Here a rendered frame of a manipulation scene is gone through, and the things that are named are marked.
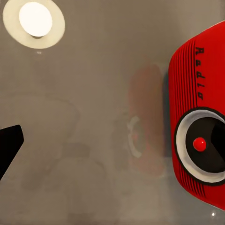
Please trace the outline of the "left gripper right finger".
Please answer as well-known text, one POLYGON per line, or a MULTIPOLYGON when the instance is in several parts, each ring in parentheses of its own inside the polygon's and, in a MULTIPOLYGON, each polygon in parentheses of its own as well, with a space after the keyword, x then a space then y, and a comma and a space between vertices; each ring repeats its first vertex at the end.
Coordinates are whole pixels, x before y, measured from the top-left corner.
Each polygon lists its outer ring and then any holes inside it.
POLYGON ((210 141, 225 161, 225 126, 215 124, 210 141))

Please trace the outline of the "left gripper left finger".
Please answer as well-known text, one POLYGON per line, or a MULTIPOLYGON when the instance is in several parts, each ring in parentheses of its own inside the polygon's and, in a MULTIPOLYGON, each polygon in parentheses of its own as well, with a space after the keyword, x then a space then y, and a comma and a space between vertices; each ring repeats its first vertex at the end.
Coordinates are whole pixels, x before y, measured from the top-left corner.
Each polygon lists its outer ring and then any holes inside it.
POLYGON ((0 180, 24 142, 20 125, 0 130, 0 180))

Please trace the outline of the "radio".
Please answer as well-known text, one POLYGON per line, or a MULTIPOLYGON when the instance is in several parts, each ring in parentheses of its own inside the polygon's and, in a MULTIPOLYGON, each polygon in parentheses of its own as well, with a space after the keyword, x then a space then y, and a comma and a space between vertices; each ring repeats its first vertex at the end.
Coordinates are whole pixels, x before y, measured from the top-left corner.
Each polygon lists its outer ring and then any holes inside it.
POLYGON ((172 162, 180 185, 225 211, 225 161, 211 143, 225 126, 225 20, 184 43, 168 68, 172 162))

